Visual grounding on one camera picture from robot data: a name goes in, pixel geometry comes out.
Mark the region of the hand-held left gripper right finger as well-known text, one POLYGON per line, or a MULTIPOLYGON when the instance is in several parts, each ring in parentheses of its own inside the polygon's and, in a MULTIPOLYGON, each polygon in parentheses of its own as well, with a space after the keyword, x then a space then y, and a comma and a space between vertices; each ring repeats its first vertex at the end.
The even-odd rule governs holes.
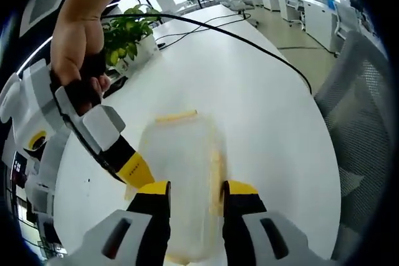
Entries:
POLYGON ((228 265, 330 265, 289 219, 268 211, 250 184, 223 183, 223 240, 228 265))

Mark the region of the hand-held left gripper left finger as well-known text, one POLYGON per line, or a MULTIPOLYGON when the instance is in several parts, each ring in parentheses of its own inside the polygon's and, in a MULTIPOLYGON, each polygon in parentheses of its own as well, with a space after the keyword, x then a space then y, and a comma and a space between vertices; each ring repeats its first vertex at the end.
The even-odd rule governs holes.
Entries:
POLYGON ((140 188, 128 209, 116 210, 85 233, 81 246, 56 265, 163 265, 170 238, 169 181, 140 188))

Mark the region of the person's right hand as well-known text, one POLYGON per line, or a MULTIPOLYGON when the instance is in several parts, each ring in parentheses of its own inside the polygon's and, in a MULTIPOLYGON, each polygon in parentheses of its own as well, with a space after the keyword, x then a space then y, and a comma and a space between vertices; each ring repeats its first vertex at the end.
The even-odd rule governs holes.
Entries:
POLYGON ((66 86, 80 80, 85 57, 98 54, 103 44, 98 16, 59 15, 52 35, 50 61, 60 84, 66 86))

